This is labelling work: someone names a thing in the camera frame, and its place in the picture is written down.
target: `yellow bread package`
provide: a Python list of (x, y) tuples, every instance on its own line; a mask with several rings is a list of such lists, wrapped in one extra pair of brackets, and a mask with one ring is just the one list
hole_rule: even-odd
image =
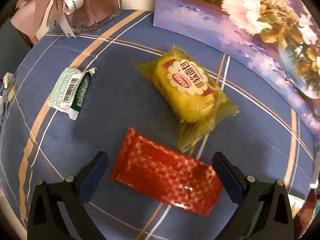
[(224, 118), (239, 112), (210, 76), (183, 50), (137, 65), (180, 120), (178, 147), (186, 152)]

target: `flower-shaped label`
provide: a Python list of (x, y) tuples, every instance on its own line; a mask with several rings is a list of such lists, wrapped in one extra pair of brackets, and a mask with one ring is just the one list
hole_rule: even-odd
[(202, 95), (208, 88), (208, 78), (203, 69), (192, 61), (186, 59), (175, 61), (168, 70), (167, 77), (170, 79), (170, 84), (181, 93)]

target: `floral painting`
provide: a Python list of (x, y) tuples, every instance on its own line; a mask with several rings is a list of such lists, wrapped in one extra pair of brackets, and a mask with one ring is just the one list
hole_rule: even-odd
[(320, 139), (320, 29), (301, 0), (156, 0), (154, 26), (250, 68)]

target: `screw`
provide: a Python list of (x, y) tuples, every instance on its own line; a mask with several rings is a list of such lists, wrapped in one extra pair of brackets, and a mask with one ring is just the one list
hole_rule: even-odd
[(255, 181), (256, 181), (256, 178), (255, 178), (254, 176), (249, 175), (249, 176), (247, 177), (247, 180), (248, 180), (249, 182), (255, 182)]
[(277, 179), (277, 183), (278, 183), (279, 186), (283, 186), (283, 184), (284, 184), (283, 181), (280, 180), (280, 179)]
[(38, 186), (41, 186), (42, 184), (43, 184), (43, 179), (38, 179), (38, 180), (37, 180), (37, 185), (38, 185)]
[(66, 182), (73, 182), (74, 179), (75, 179), (75, 177), (70, 175), (70, 176), (66, 177)]

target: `blue tablecloth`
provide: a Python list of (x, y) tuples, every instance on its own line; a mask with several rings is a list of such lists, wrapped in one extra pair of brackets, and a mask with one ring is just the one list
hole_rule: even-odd
[[(108, 176), (128, 127), (178, 150), (178, 120), (134, 68), (170, 51), (173, 44), (215, 79), (221, 65), (219, 84), (241, 111), (210, 133), (200, 160), (211, 163), (213, 153), (222, 151), (245, 175), (264, 182), (283, 179), (291, 194), (307, 195), (315, 142), (288, 103), (244, 65), (196, 40), (153, 27), (152, 22), (150, 12), (126, 10), (98, 32), (77, 38), (48, 33), (21, 63), (15, 74), (18, 93), (9, 105), (1, 134), (0, 178), (25, 226), (37, 179), (62, 181), (77, 174), (98, 151), (105, 151), (109, 168), (85, 208), (108, 240), (137, 237), (159, 202), (108, 181)], [(46, 106), (59, 75), (69, 66), (97, 68), (76, 121)], [(214, 239), (236, 207), (225, 191), (207, 217), (174, 207), (169, 210), (164, 204), (140, 239), (152, 229), (150, 239)], [(69, 230), (78, 239), (74, 229)]]

